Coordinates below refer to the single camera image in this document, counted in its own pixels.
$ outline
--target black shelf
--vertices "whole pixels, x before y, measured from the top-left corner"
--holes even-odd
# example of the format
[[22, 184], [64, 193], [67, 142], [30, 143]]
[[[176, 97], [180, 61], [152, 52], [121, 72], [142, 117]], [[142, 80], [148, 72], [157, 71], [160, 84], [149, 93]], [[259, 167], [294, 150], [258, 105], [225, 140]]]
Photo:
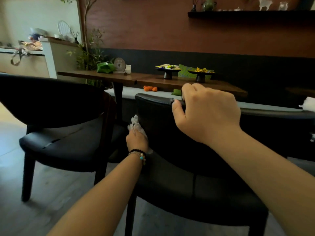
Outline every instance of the black shelf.
[[277, 18], [286, 20], [309, 20], [315, 19], [315, 11], [190, 11], [188, 12], [188, 17], [197, 19]]

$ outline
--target white napkin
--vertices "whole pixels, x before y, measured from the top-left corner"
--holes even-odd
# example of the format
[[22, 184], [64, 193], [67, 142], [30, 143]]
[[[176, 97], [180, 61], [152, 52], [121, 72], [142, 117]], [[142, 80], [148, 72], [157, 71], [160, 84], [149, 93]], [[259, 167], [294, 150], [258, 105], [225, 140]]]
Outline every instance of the white napkin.
[[304, 100], [303, 105], [299, 105], [300, 108], [303, 108], [305, 111], [315, 112], [315, 98], [307, 97]]
[[[143, 130], [143, 128], [139, 124], [139, 120], [138, 120], [138, 116], [137, 115], [135, 115], [133, 118], [131, 118], [131, 124], [128, 126], [128, 130], [130, 131], [131, 129], [138, 130], [139, 132], [141, 132], [148, 139], [148, 136], [146, 135], [146, 132]], [[153, 150], [151, 148], [149, 148], [147, 154], [152, 154], [152, 153], [153, 153]]]

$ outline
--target floor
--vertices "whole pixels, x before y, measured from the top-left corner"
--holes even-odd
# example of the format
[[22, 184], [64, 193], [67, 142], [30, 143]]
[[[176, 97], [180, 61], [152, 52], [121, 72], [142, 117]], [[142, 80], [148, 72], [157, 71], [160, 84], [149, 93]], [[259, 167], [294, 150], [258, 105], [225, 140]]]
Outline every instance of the floor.
[[[93, 186], [94, 173], [58, 170], [36, 163], [32, 196], [28, 203], [20, 200], [23, 151], [19, 138], [26, 126], [0, 104], [0, 235], [44, 236], [60, 217]], [[315, 175], [315, 163], [290, 159]], [[115, 164], [108, 165], [110, 172]], [[126, 211], [115, 236], [124, 235]], [[219, 226], [195, 222], [165, 212], [138, 198], [133, 236], [245, 236], [248, 227]], [[272, 214], [266, 236], [285, 236]]]

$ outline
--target beaded bracelet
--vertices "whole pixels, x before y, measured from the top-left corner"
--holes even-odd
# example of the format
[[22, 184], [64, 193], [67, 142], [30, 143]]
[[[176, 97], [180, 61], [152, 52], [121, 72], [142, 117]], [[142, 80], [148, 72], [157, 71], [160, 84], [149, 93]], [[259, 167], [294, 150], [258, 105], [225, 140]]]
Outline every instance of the beaded bracelet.
[[134, 153], [134, 152], [139, 153], [140, 159], [143, 161], [143, 165], [145, 165], [146, 164], [146, 156], [147, 156], [146, 153], [142, 150], [139, 150], [139, 149], [132, 149], [128, 155], [130, 155], [131, 153]]

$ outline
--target chair seat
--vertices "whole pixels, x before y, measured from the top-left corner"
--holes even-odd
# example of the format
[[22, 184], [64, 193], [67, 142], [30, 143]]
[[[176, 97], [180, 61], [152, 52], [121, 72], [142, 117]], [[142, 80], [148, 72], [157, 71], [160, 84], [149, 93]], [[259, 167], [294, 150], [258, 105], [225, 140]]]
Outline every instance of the chair seat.
[[268, 213], [258, 196], [240, 178], [192, 174], [157, 153], [147, 157], [136, 184], [147, 202], [188, 219], [221, 225], [250, 225], [255, 215]]
[[[95, 155], [100, 143], [102, 117], [62, 128], [43, 129], [20, 139], [20, 146], [38, 162], [72, 171], [95, 171]], [[114, 125], [109, 155], [126, 145], [128, 130]]]

